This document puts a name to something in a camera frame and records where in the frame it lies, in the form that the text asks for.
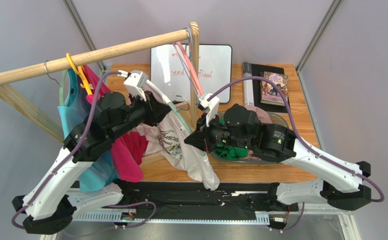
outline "wooden table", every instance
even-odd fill
[[[300,135],[308,142],[318,147],[315,131],[312,126],[309,111],[303,91],[294,65],[292,64],[269,64],[284,68],[285,74],[289,76],[289,98],[290,107],[293,112],[293,118]],[[114,64],[112,71],[124,70],[141,70],[150,75],[149,64]],[[242,67],[240,64],[232,65],[232,81],[242,77]],[[108,87],[115,92],[121,92],[128,96],[124,87],[123,80],[118,76],[110,76]],[[231,100],[229,103],[220,104],[219,111],[230,108],[233,104],[244,105],[244,91],[241,83],[232,86]],[[290,125],[290,120],[286,113],[280,114]],[[235,183],[273,183],[285,182],[295,183],[313,180],[316,177],[300,168],[285,164],[256,164],[256,163],[236,163],[221,162],[209,154],[209,160],[213,166],[214,172],[220,179],[220,182]],[[145,181],[193,181],[188,177],[185,171],[173,168],[170,163],[163,157],[162,160],[142,166]]]

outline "book cover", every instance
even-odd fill
[[[249,62],[243,63],[243,77],[260,76],[260,73],[271,72],[277,74],[284,74],[284,69],[281,67],[253,64]],[[254,105],[267,112],[286,113],[285,106],[266,104],[260,102],[262,99],[262,85],[260,81],[247,80],[244,81],[244,104]]]
[[[288,76],[284,74],[278,74],[274,72],[261,72],[261,76],[272,81],[283,92],[286,99],[288,99]],[[284,102],[280,94],[274,87],[267,82],[262,82],[262,98],[261,101],[264,104],[273,104],[283,106]]]

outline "hanger hook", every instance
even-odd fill
[[[178,108],[178,110],[179,110],[179,109],[182,109],[182,110],[184,110],[184,111],[188,111],[189,108],[190,108],[189,102],[188,102],[184,97],[182,97],[181,95],[175,94],[175,97],[180,97],[180,98],[182,98],[182,99],[186,102],[186,104],[188,105],[188,109],[184,109],[183,107],[180,107],[180,108]]]
[[[47,76],[48,76],[50,79],[55,80],[55,82],[59,85],[59,83],[58,83],[58,81],[57,81],[56,79],[51,78],[51,77],[49,76],[49,72],[47,71],[47,67],[46,67],[46,63],[47,63],[48,61],[49,61],[49,60],[46,60],[46,61],[44,61],[44,63],[43,63],[44,71],[46,72]]]

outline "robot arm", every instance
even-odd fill
[[[57,233],[67,227],[73,218],[103,206],[118,204],[122,200],[121,189],[114,183],[99,191],[81,193],[77,197],[69,197],[66,193],[93,162],[111,149],[116,139],[141,123],[158,125],[171,111],[169,106],[158,102],[153,93],[141,90],[147,78],[145,73],[134,71],[126,79],[125,85],[128,85],[133,97],[130,105],[126,105],[125,97],[118,92],[102,95],[97,101],[87,137],[79,150],[58,171],[54,171],[77,145],[88,117],[75,126],[64,140],[64,147],[41,182],[29,194],[13,199],[15,210],[24,208],[23,213],[28,216],[23,221],[27,233]],[[33,197],[35,201],[27,205]]]
[[[260,123],[255,112],[238,104],[225,112],[225,123],[220,123],[216,117],[207,126],[206,115],[198,119],[196,130],[185,139],[186,144],[207,152],[212,152],[217,144],[246,148],[264,161],[293,165],[318,177],[301,183],[273,183],[268,191],[270,201],[285,205],[327,202],[343,210],[356,210],[371,202],[371,189],[362,185],[362,178],[311,153],[290,129]],[[370,175],[371,167],[367,162],[346,162],[307,144],[356,174]]]

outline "wooden frame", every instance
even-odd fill
[[[198,72],[198,56],[199,56],[199,29],[196,22],[189,24],[192,32],[192,59],[193,65],[196,72]],[[162,35],[152,36],[136,41],[123,43],[120,45],[110,46],[103,49],[81,53],[78,55],[71,56],[72,61],[76,66],[94,63],[118,56],[135,53],[142,50],[158,47],[165,44],[172,44],[175,42],[188,40],[189,35],[187,30],[174,31]],[[70,69],[71,66],[67,58],[61,58],[47,62],[47,70],[49,73]],[[52,121],[45,113],[43,113],[38,107],[30,102],[15,88],[10,86],[10,83],[21,81],[24,79],[30,79],[38,76],[45,75],[43,63],[36,65],[26,66],[10,71],[0,72],[0,98],[11,105],[13,108],[18,110],[28,119],[33,121],[43,130],[48,132],[54,138],[59,141],[63,141],[62,128]],[[197,98],[194,90],[191,87],[191,119],[187,119],[193,126],[197,120],[197,110],[195,102]]]

